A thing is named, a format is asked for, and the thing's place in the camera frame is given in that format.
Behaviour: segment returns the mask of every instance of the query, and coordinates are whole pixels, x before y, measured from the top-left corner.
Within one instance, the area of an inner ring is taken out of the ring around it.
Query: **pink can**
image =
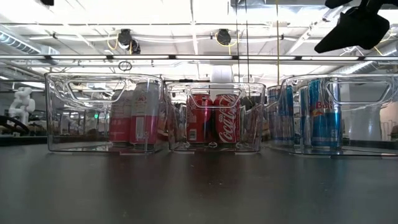
[[[132,97],[130,119],[131,144],[156,143],[159,103],[159,84],[148,82],[137,84]]]

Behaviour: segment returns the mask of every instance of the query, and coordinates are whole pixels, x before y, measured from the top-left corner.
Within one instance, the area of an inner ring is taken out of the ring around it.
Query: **coca-cola logo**
[[[138,101],[146,101],[147,100],[147,98],[144,96],[144,95],[141,95],[139,98],[138,98]]]
[[[227,102],[227,106],[231,106],[235,102],[235,97],[233,95],[223,95],[220,98],[220,105],[223,101]],[[235,108],[227,109],[221,108],[218,121],[223,123],[223,131],[219,132],[218,136],[223,142],[231,142],[234,136],[234,121],[235,121]]]

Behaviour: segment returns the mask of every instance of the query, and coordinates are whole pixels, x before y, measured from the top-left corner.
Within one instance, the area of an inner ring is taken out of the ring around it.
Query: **soda can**
[[[280,96],[280,85],[277,86],[270,86],[267,88],[267,116],[268,116],[268,126],[270,132],[270,138],[273,141],[277,140],[277,127],[279,126],[279,118],[277,115],[277,104],[270,106],[271,104],[275,103]]]
[[[109,140],[115,143],[128,143],[130,140],[130,119],[132,105],[132,91],[116,90],[112,100],[119,100],[112,103],[109,116]]]
[[[294,145],[294,111],[293,88],[287,85],[280,93],[277,104],[276,142],[283,145]]]
[[[217,143],[237,143],[241,134],[238,96],[235,94],[219,94],[214,100],[214,105],[219,107],[234,105],[232,108],[215,109],[215,127]]]
[[[280,85],[270,86],[267,88],[267,103],[268,105],[279,99]]]
[[[159,84],[138,83],[133,91],[130,143],[155,144],[159,109]]]
[[[341,108],[333,102],[326,88],[329,88],[336,100],[340,100],[340,89],[338,84],[326,86],[326,81],[329,79],[312,80],[308,84],[312,123],[311,145],[316,148],[339,149],[343,141]]]
[[[209,94],[193,94],[187,101],[187,139],[193,143],[212,142],[212,109],[213,102]]]
[[[311,117],[310,117],[310,95],[308,86],[303,86],[299,91],[300,97],[300,145],[311,146]]]

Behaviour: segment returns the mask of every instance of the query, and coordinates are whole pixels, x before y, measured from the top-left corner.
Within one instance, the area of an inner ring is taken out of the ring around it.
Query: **wall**
[[[386,89],[385,85],[342,85],[344,101],[377,101]],[[373,106],[342,106],[345,136],[352,140],[389,141],[391,129],[398,122],[396,102]]]

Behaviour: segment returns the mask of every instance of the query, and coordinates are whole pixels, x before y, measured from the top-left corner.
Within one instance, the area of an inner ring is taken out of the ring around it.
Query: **white robot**
[[[35,111],[35,101],[30,98],[32,89],[29,87],[20,87],[15,92],[15,99],[12,102],[8,113],[10,117],[19,116],[20,122],[28,125],[29,113]]]

